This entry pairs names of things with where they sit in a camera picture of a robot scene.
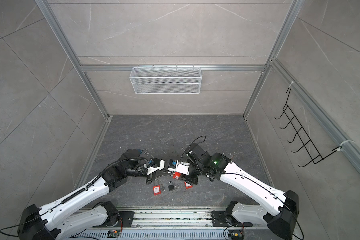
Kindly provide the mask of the red padlock front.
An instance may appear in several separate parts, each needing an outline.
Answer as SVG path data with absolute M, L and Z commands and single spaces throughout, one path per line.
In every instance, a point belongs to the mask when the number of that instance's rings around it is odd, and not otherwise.
M 185 182 L 185 188 L 186 188 L 186 189 L 190 189 L 190 188 L 192 188 L 192 187 L 193 187 L 192 184 L 189 184 L 189 183 Z

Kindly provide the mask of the red padlock long shackle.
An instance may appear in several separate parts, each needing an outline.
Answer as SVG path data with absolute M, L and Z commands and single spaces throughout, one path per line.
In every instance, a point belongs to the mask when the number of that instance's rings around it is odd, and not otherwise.
M 177 180 L 178 180 L 178 179 L 181 178 L 181 176 L 182 176 L 181 173 L 175 172 L 174 175 L 173 175 L 173 179 L 177 179 Z

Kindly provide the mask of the small black padlock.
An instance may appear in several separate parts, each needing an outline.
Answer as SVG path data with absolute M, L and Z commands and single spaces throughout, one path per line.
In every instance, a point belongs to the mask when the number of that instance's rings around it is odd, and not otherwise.
M 168 182 L 168 190 L 169 191 L 174 191 L 175 190 L 175 184 L 171 181 Z

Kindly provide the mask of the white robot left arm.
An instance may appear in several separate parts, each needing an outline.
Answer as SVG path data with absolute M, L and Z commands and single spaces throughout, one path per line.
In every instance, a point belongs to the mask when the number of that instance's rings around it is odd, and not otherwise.
M 146 177 L 164 167 L 164 160 L 140 149 L 129 149 L 81 188 L 41 207 L 25 208 L 18 237 L 21 240 L 60 240 L 87 228 L 121 224 L 119 212 L 111 202 L 99 203 L 86 212 L 76 212 L 125 184 L 128 177 Z

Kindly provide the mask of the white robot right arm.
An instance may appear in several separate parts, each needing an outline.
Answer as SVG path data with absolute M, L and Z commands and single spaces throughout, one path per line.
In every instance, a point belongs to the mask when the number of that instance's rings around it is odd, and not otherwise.
M 250 207 L 232 201 L 225 211 L 225 219 L 229 224 L 266 225 L 283 240 L 294 237 L 300 213 L 297 193 L 275 189 L 246 173 L 223 154 L 210 155 L 197 143 L 190 144 L 179 160 L 171 160 L 168 169 L 182 175 L 184 181 L 191 185 L 197 185 L 199 176 L 206 176 L 211 182 L 221 181 L 258 203 L 257 207 Z

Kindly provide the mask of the aluminium front rail frame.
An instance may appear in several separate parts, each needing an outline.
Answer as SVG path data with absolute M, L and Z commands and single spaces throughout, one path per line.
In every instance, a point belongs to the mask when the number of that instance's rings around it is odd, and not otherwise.
M 267 226 L 213 227 L 211 211 L 219 208 L 121 208 L 135 212 L 131 228 L 93 227 L 78 231 L 68 240 L 277 240 Z

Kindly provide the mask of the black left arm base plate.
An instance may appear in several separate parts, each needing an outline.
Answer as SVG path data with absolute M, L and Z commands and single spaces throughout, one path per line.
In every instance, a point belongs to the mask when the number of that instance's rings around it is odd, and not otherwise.
M 119 212 L 118 221 L 115 225 L 116 228 L 121 227 L 121 222 L 123 222 L 123 228 L 131 228 L 132 222 L 134 220 L 135 212 L 133 211 L 121 211 Z

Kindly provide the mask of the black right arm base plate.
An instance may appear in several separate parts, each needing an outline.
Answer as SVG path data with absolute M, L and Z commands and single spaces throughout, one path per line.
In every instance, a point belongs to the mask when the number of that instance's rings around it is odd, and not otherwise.
M 253 223 L 243 222 L 239 223 L 233 217 L 226 217 L 224 211 L 211 211 L 213 227 L 252 227 Z

